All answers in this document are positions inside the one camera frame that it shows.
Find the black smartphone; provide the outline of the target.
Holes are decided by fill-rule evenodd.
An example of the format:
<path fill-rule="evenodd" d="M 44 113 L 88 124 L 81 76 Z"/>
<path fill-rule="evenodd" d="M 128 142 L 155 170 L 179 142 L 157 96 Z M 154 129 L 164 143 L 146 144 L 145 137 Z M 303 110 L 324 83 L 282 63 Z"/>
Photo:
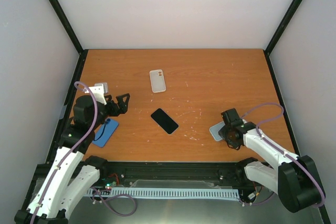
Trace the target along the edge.
<path fill-rule="evenodd" d="M 159 125 L 167 134 L 172 134 L 178 129 L 178 124 L 161 108 L 155 110 L 151 114 L 151 118 Z"/>

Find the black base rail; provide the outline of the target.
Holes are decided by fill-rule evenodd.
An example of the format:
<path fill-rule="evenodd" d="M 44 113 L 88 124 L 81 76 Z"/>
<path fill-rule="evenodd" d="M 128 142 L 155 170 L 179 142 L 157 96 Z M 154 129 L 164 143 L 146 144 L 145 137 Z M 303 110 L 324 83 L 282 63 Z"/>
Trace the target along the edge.
<path fill-rule="evenodd" d="M 102 170 L 101 178 L 94 185 L 102 186 L 103 183 L 116 181 L 116 174 L 119 185 L 130 186 L 131 182 L 137 180 L 163 180 L 163 181 L 197 181 L 213 183 L 215 186 L 232 187 L 234 189 L 252 189 L 253 182 L 245 175 L 243 165 L 248 162 L 257 161 L 255 158 L 248 158 L 238 163 L 157 163 L 157 162 L 109 162 L 103 158 L 90 156 L 84 162 L 80 162 L 71 173 L 70 178 L 75 178 L 84 165 L 98 165 Z M 317 181 L 317 168 L 311 158 L 304 156 L 299 158 L 298 162 L 314 177 Z M 48 164 L 37 165 L 33 179 L 45 178 L 51 168 L 51 162 Z M 295 178 L 299 185 L 312 185 L 308 175 L 295 164 L 282 164 L 278 168 L 280 171 L 280 182 L 289 185 L 289 179 Z"/>

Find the light blue phone case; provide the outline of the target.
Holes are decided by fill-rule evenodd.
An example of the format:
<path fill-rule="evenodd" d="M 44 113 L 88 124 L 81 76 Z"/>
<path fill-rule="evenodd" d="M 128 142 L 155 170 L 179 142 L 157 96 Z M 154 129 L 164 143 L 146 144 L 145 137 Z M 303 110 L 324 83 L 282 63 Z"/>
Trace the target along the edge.
<path fill-rule="evenodd" d="M 215 141 L 221 141 L 223 138 L 219 135 L 219 130 L 224 126 L 224 122 L 217 123 L 209 128 L 209 132 Z"/>

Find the green led circuit board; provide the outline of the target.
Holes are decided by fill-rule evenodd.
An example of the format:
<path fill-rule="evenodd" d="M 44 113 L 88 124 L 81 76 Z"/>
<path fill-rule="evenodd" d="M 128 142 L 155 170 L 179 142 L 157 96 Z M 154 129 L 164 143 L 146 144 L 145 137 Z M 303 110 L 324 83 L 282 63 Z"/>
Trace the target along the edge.
<path fill-rule="evenodd" d="M 117 181 L 112 181 L 112 182 L 106 182 L 105 184 L 105 189 L 106 190 L 111 190 L 112 188 L 114 188 L 115 186 L 118 186 L 118 182 Z"/>

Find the black right frame post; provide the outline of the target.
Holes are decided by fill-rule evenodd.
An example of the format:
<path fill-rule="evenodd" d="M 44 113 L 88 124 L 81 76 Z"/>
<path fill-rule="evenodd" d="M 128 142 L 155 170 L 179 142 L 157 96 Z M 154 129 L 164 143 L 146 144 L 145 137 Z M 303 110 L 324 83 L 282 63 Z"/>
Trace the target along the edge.
<path fill-rule="evenodd" d="M 280 40 L 281 36 L 283 35 L 284 31 L 286 30 L 287 26 L 289 25 L 290 21 L 294 17 L 296 11 L 298 10 L 299 6 L 301 5 L 303 0 L 292 0 L 289 7 L 287 8 L 283 18 L 281 19 L 278 27 L 276 28 L 270 42 L 268 43 L 266 49 L 264 50 L 265 57 L 269 58 L 272 51 L 274 50 L 276 44 Z"/>

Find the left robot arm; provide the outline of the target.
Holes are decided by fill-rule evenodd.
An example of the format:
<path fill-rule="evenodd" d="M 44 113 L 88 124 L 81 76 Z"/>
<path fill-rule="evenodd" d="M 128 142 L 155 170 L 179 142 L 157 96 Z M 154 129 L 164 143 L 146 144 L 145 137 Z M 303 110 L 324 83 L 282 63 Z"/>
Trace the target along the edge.
<path fill-rule="evenodd" d="M 95 129 L 107 118 L 125 114 L 130 95 L 83 95 L 73 106 L 73 124 L 62 133 L 54 162 L 35 198 L 25 210 L 19 210 L 16 223 L 68 223 L 87 190 L 108 180 L 107 160 L 90 156 L 76 178 L 73 173 L 95 139 Z"/>

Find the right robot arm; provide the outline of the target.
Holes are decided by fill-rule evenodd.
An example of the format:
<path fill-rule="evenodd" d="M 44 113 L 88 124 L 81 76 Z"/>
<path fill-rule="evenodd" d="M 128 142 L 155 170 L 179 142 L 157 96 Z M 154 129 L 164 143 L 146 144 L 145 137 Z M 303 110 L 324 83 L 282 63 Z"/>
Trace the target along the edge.
<path fill-rule="evenodd" d="M 259 124 L 244 120 L 234 108 L 222 112 L 221 116 L 224 125 L 218 134 L 228 147 L 239 150 L 245 146 L 266 161 L 266 164 L 255 158 L 241 161 L 239 178 L 268 188 L 290 212 L 324 205 L 326 195 L 311 157 L 286 150 L 270 139 Z"/>

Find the black left frame post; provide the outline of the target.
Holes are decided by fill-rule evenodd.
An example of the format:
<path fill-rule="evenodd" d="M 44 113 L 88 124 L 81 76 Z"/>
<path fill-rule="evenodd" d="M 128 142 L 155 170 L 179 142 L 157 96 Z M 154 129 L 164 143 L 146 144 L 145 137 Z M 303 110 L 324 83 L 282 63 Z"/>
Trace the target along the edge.
<path fill-rule="evenodd" d="M 51 4 L 56 16 L 58 17 L 60 23 L 62 24 L 66 34 L 68 35 L 70 41 L 72 42 L 76 52 L 79 54 L 79 56 L 82 56 L 85 54 L 85 50 L 83 49 L 72 25 L 70 24 L 59 0 L 48 0 Z"/>

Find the white phone case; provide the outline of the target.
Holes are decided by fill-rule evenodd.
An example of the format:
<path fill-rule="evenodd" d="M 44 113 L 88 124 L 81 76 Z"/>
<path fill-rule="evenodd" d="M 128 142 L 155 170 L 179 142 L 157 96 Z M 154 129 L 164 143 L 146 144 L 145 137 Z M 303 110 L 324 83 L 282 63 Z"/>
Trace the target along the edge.
<path fill-rule="evenodd" d="M 166 91 L 164 74 L 162 69 L 151 70 L 149 72 L 151 89 L 153 93 L 160 93 Z"/>

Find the black frame post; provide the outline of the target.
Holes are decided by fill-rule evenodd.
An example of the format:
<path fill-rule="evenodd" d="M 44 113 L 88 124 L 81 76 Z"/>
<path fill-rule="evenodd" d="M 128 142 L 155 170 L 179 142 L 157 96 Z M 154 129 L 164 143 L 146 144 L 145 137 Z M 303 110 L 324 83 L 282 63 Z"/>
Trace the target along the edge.
<path fill-rule="evenodd" d="M 85 50 L 83 49 L 72 25 L 70 24 L 59 0 L 48 0 L 51 4 L 56 16 L 58 17 L 60 23 L 62 24 L 66 34 L 68 35 L 70 41 L 72 42 L 76 52 L 79 54 L 79 56 L 82 56 L 85 54 Z"/>
<path fill-rule="evenodd" d="M 289 25 L 290 21 L 294 17 L 296 11 L 298 10 L 299 6 L 301 5 L 303 0 L 292 0 L 289 7 L 287 8 L 283 18 L 281 19 L 278 27 L 276 28 L 270 42 L 268 43 L 266 49 L 264 50 L 265 57 L 269 58 L 272 51 L 274 50 L 276 44 L 280 40 L 281 36 L 283 35 L 284 31 L 286 30 L 287 26 Z"/>

